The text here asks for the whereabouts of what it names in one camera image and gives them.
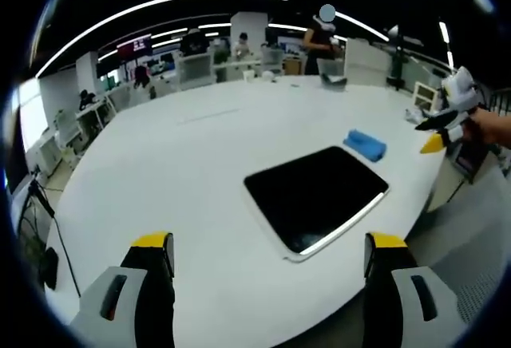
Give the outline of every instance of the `person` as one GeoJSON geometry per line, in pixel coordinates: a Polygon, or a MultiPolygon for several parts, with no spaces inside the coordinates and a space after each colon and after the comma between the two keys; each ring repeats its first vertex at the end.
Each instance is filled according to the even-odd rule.
{"type": "Polygon", "coordinates": [[[311,24],[303,37],[303,46],[308,49],[305,75],[318,75],[318,59],[335,59],[341,50],[337,45],[332,45],[331,38],[335,32],[335,26],[312,17],[311,24]]]}
{"type": "Polygon", "coordinates": [[[209,41],[199,29],[193,28],[183,37],[180,44],[180,52],[183,57],[203,54],[208,51],[209,41]]]}
{"type": "Polygon", "coordinates": [[[96,95],[93,93],[89,93],[87,90],[82,90],[80,92],[80,111],[85,109],[88,105],[91,105],[94,103],[94,99],[96,98],[96,95]]]}
{"type": "Polygon", "coordinates": [[[133,107],[151,101],[156,98],[156,90],[154,89],[153,80],[147,73],[144,66],[137,66],[135,68],[135,84],[133,86],[135,91],[131,95],[129,106],[133,107]]]}
{"type": "MultiPolygon", "coordinates": [[[[478,108],[470,116],[482,133],[482,140],[486,144],[499,144],[511,148],[511,117],[499,117],[497,113],[478,108]]],[[[468,126],[463,126],[463,137],[467,140],[473,138],[468,126]]]]}
{"type": "Polygon", "coordinates": [[[248,47],[248,35],[247,33],[241,33],[240,39],[234,46],[234,56],[238,59],[244,58],[250,54],[250,49],[248,47]]]}

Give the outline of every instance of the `curved ceiling light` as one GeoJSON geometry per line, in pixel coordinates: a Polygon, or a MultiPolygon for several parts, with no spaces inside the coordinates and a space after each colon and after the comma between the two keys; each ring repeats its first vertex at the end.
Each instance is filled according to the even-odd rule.
{"type": "Polygon", "coordinates": [[[442,32],[442,37],[444,38],[444,42],[449,44],[449,32],[447,31],[447,26],[444,22],[439,22],[440,31],[442,32]]]}
{"type": "Polygon", "coordinates": [[[111,51],[110,53],[107,53],[107,54],[105,54],[104,56],[99,57],[99,58],[97,59],[97,61],[98,61],[98,62],[101,62],[101,61],[103,61],[105,58],[107,58],[107,57],[109,57],[109,56],[111,56],[111,55],[114,55],[115,53],[117,53],[117,50],[111,51]]]}
{"type": "Polygon", "coordinates": [[[103,25],[106,25],[107,23],[111,22],[111,21],[114,21],[120,17],[123,17],[125,16],[126,14],[129,14],[129,13],[132,13],[134,11],[137,11],[137,10],[140,10],[140,9],[144,9],[145,7],[150,7],[150,6],[154,6],[154,5],[158,5],[160,3],[164,3],[164,2],[171,2],[171,1],[177,1],[177,0],[153,0],[153,1],[149,1],[149,2],[145,2],[145,3],[141,3],[140,5],[136,5],[136,6],[133,6],[133,7],[130,7],[129,9],[126,9],[126,10],[122,10],[121,12],[117,13],[117,14],[114,14],[108,18],[105,18],[104,20],[98,22],[96,25],[94,26],[91,26],[89,27],[86,31],[84,31],[83,33],[81,34],[78,34],[75,38],[73,38],[71,41],[69,41],[68,43],[66,43],[64,46],[62,46],[62,48],[60,50],[58,50],[42,67],[41,69],[37,72],[37,74],[35,74],[35,77],[36,78],[39,78],[41,76],[41,74],[43,74],[45,72],[46,69],[48,69],[48,67],[50,67],[50,65],[52,63],[55,62],[55,60],[57,58],[59,58],[69,47],[71,47],[72,45],[74,45],[75,43],[77,43],[78,41],[80,41],[83,37],[85,37],[86,35],[89,35],[91,34],[94,30],[96,29],[99,29],[100,27],[102,27],[103,25]]]}
{"type": "Polygon", "coordinates": [[[183,29],[165,31],[164,33],[152,35],[151,38],[159,38],[159,37],[163,37],[165,35],[170,35],[170,34],[175,34],[175,33],[183,33],[184,31],[188,31],[188,27],[184,27],[183,29]]]}
{"type": "Polygon", "coordinates": [[[278,23],[268,23],[268,27],[275,27],[277,29],[288,29],[288,30],[298,30],[298,31],[307,31],[307,28],[300,26],[291,26],[291,25],[280,25],[278,23]]]}
{"type": "MultiPolygon", "coordinates": [[[[268,23],[268,27],[275,27],[276,29],[307,31],[307,27],[292,26],[292,25],[280,25],[279,23],[268,23]]],[[[347,39],[345,39],[345,37],[341,37],[340,35],[334,35],[334,38],[339,39],[340,41],[347,41],[347,39]]]]}
{"type": "Polygon", "coordinates": [[[449,62],[449,67],[454,70],[454,60],[453,60],[453,54],[448,51],[447,52],[447,61],[449,62]]]}
{"type": "Polygon", "coordinates": [[[383,35],[379,31],[376,31],[372,27],[369,27],[365,23],[361,23],[360,21],[350,17],[349,15],[345,15],[343,13],[339,13],[338,11],[336,11],[335,12],[335,16],[339,17],[339,18],[342,18],[342,19],[345,19],[348,22],[354,23],[356,26],[362,27],[363,29],[369,31],[370,33],[374,34],[375,36],[380,37],[385,42],[389,41],[389,38],[386,35],[383,35]]]}
{"type": "Polygon", "coordinates": [[[160,47],[160,46],[165,46],[165,45],[170,45],[171,43],[176,43],[176,42],[179,42],[180,40],[181,40],[181,38],[174,38],[174,39],[169,39],[168,41],[164,41],[164,42],[160,42],[160,43],[155,43],[153,45],[153,48],[160,47]]]}
{"type": "Polygon", "coordinates": [[[230,23],[210,23],[209,25],[200,25],[199,29],[212,29],[214,27],[230,27],[230,23]]]}

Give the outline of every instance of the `gray carpet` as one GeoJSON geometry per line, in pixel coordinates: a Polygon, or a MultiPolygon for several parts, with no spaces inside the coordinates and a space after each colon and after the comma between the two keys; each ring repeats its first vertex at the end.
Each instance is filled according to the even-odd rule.
{"type": "MultiPolygon", "coordinates": [[[[458,296],[465,322],[491,296],[511,248],[511,192],[498,168],[437,211],[424,214],[406,242],[419,265],[430,266],[458,296]]],[[[304,334],[279,348],[362,346],[363,292],[304,334]]]]}

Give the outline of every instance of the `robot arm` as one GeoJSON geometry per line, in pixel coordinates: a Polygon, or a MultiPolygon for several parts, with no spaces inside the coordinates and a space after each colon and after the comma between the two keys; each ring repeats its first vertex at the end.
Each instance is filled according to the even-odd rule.
{"type": "Polygon", "coordinates": [[[462,66],[454,75],[444,79],[442,91],[446,94],[448,109],[428,118],[416,127],[417,130],[422,131],[437,130],[422,147],[422,154],[438,152],[460,140],[463,137],[464,125],[470,127],[470,131],[476,135],[476,138],[481,137],[481,130],[470,119],[470,114],[474,113],[479,106],[479,99],[469,70],[462,66]]]}

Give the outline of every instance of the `desk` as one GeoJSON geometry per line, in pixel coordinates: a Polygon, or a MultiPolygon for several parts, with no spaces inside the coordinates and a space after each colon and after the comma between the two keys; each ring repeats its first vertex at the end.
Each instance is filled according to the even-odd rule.
{"type": "MultiPolygon", "coordinates": [[[[318,77],[233,81],[150,101],[117,115],[91,144],[57,208],[82,291],[119,265],[141,235],[174,233],[176,346],[269,347],[303,333],[364,287],[364,237],[404,238],[424,208],[443,153],[405,122],[411,99],[392,89],[321,89],[318,77]],[[390,185],[349,231],[301,263],[244,187],[254,172],[337,145],[350,129],[384,140],[371,163],[390,185]]],[[[63,256],[54,227],[48,245],[63,256]]],[[[65,260],[49,304],[69,322],[78,298],[65,260]]]]}
{"type": "Polygon", "coordinates": [[[94,111],[96,113],[96,118],[97,118],[97,123],[99,123],[100,127],[101,127],[101,130],[105,128],[105,126],[103,125],[103,122],[101,121],[101,118],[99,116],[99,113],[97,112],[97,110],[102,106],[102,105],[105,105],[106,104],[106,101],[105,99],[100,99],[98,102],[95,102],[95,103],[92,103],[91,105],[88,105],[85,109],[81,110],[80,112],[76,113],[76,118],[77,118],[77,121],[80,120],[80,118],[82,118],[84,115],[90,113],[91,111],[94,111]]]}
{"type": "Polygon", "coordinates": [[[213,69],[226,69],[227,67],[240,67],[240,66],[258,66],[261,64],[260,59],[251,59],[247,61],[232,61],[232,62],[225,62],[220,63],[219,65],[214,65],[213,69]]]}

